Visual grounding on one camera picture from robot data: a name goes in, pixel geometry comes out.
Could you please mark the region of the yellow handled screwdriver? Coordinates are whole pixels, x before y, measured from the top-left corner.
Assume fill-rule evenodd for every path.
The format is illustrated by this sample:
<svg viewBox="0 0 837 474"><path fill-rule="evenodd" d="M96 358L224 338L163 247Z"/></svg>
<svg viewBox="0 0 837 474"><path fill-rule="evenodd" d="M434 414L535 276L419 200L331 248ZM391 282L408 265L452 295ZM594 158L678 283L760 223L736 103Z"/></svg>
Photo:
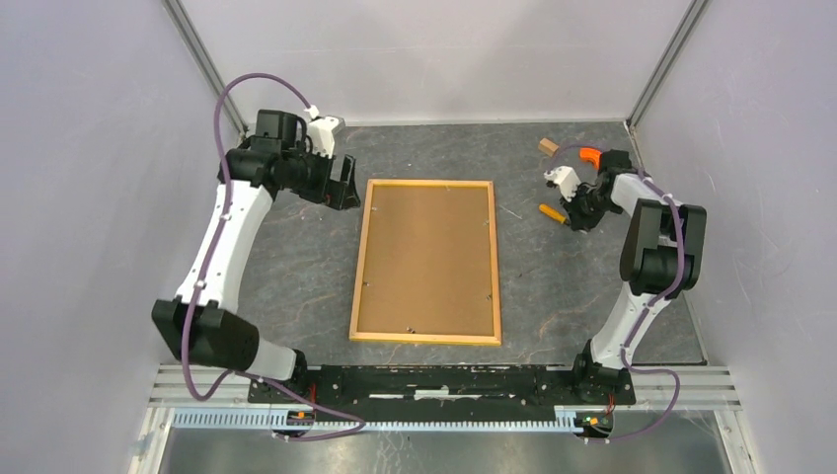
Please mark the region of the yellow handled screwdriver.
<svg viewBox="0 0 837 474"><path fill-rule="evenodd" d="M538 206L538 209L542 214L558 222L561 225L569 226L571 224L570 219L566 215L545 203L541 203Z"/></svg>

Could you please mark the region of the yellow picture frame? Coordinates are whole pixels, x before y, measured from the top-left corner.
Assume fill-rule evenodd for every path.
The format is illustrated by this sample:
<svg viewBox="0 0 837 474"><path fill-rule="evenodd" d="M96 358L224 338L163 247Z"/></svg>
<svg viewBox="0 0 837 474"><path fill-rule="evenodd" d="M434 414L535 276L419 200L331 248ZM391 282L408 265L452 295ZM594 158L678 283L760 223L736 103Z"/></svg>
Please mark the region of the yellow picture frame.
<svg viewBox="0 0 837 474"><path fill-rule="evenodd" d="M493 182L368 181L348 336L501 345Z"/></svg>

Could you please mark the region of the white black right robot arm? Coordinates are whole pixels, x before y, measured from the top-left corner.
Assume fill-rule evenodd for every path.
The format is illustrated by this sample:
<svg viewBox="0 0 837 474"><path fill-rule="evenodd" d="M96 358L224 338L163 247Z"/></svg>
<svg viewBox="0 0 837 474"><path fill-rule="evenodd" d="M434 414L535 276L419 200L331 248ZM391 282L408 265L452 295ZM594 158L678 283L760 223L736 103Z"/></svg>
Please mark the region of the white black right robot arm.
<svg viewBox="0 0 837 474"><path fill-rule="evenodd" d="M602 329L576 357L570 377L572 395L594 403L609 388L625 389L635 348L651 323L696 285L707 212L663 191L624 150L595 150L585 160L596 170L592 183L582 181L570 166L544 175L559 190L571 230L590 231L608 212L630 218L619 261L619 296Z"/></svg>

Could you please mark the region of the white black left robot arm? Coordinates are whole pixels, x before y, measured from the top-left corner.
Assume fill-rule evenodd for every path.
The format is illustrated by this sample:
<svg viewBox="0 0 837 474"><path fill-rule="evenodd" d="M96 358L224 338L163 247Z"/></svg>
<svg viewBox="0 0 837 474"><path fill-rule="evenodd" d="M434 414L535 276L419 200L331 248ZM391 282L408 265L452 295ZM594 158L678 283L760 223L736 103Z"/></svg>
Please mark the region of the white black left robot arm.
<svg viewBox="0 0 837 474"><path fill-rule="evenodd" d="M157 300L151 313L178 361L271 378L274 392L291 403L310 389L304 355L267 341L238 309L252 246L280 192L335 210L360 204L354 159L344 156L340 176L333 176L343 119L315 109L308 113L305 120L261 110L254 134L226 152L210 223L190 271L175 296Z"/></svg>

